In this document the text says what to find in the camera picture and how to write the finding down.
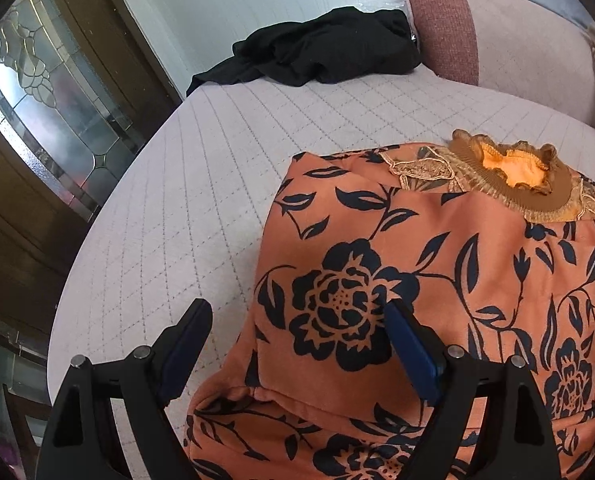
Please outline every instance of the wooden door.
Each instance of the wooden door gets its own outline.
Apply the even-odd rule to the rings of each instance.
[[[146,140],[181,104],[124,0],[55,0],[95,71]]]
[[[0,319],[48,340],[55,307],[89,225],[0,133]]]
[[[0,0],[0,19],[14,1]],[[130,126],[122,126],[125,132],[116,128],[118,135],[134,133],[148,141],[181,98],[123,0],[55,0],[55,4],[96,75],[130,120]],[[133,145],[133,156],[142,144]],[[37,143],[35,147],[43,149]],[[48,341],[61,291],[89,227],[0,133],[2,321]]]

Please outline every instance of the black flower pattern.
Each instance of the black flower pattern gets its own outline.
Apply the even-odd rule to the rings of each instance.
[[[395,480],[408,457],[399,446],[335,434],[324,449],[315,452],[313,465],[337,480]]]
[[[580,359],[572,338],[567,338],[555,353],[557,370],[546,380],[546,409],[551,418],[561,418],[581,412],[589,402],[593,386],[593,367]]]
[[[324,256],[322,269],[293,280],[293,307],[303,311],[289,325],[295,352],[325,360],[335,351],[350,372],[383,364],[391,358],[384,306],[402,298],[413,309],[419,292],[417,277],[382,267],[368,240],[339,243]]]
[[[564,430],[558,431],[555,436],[556,440],[558,440],[556,444],[557,452],[573,456],[580,443],[577,429],[573,428],[571,431],[570,428],[565,428]]]
[[[524,237],[541,242],[546,238],[546,235],[557,236],[555,231],[549,229],[548,227],[543,226],[542,224],[532,224],[531,222],[527,222],[527,226],[524,229]]]

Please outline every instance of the white quilted bedspread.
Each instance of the white quilted bedspread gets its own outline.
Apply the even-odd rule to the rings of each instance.
[[[181,436],[190,395],[219,368],[242,326],[262,226],[291,156],[444,143],[455,128],[504,143],[549,142],[595,180],[591,127],[423,66],[337,85],[291,88],[261,79],[197,89],[136,158],[77,256],[50,343],[52,398],[74,354],[123,358],[202,296],[215,312],[213,332],[186,391],[167,409]],[[126,413],[116,408],[133,477],[148,478]]]

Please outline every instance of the blue gripper pad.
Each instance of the blue gripper pad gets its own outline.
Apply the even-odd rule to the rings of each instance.
[[[435,406],[442,396],[439,378],[444,370],[437,367],[413,327],[392,303],[385,305],[385,325],[395,353],[418,396]]]

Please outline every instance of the gold embroidered trim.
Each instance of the gold embroidered trim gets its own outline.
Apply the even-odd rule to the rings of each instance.
[[[535,155],[534,152],[537,152],[528,143],[518,144],[522,147],[529,146],[528,152],[533,155]],[[388,164],[391,173],[399,177],[402,189],[419,189],[419,187],[414,187],[415,180],[437,181],[438,184],[440,184],[439,181],[443,181],[440,185],[446,184],[449,192],[473,190],[486,193],[509,209],[522,213],[527,221],[533,223],[576,221],[581,219],[587,211],[595,215],[595,187],[582,180],[576,173],[571,174],[567,167],[565,169],[571,177],[571,192],[568,199],[562,206],[553,210],[535,210],[514,200],[513,193],[508,193],[507,190],[505,192],[500,186],[493,186],[480,171],[477,171],[466,160],[448,148],[426,145],[421,150],[418,151],[418,156],[420,156],[419,153],[423,153],[424,156],[415,160],[394,160],[389,152],[379,153]],[[554,163],[563,166],[555,157],[553,149]]]
[[[424,156],[415,160],[394,160],[388,152],[382,152],[379,155],[388,164],[389,171],[399,177],[402,189],[411,190],[409,179],[417,179],[426,182],[445,180],[449,189],[462,190],[449,162],[431,146],[424,146],[424,150],[433,156]]]
[[[580,186],[580,203],[582,210],[577,219],[580,220],[587,211],[595,215],[595,186],[586,180],[583,180]]]
[[[486,180],[482,178],[482,176],[479,175],[477,171],[471,168],[469,164],[458,158],[448,148],[436,148],[436,150],[453,166],[456,180],[458,183],[460,183],[460,186],[463,189],[470,189],[472,191],[481,191],[486,193],[496,200],[499,200],[509,209],[522,213],[524,218],[529,222],[544,223],[575,221],[578,220],[578,215],[580,213],[583,214],[584,212],[581,200],[582,180],[579,176],[571,176],[573,189],[571,191],[569,200],[563,206],[553,211],[535,211],[522,206],[486,182]]]

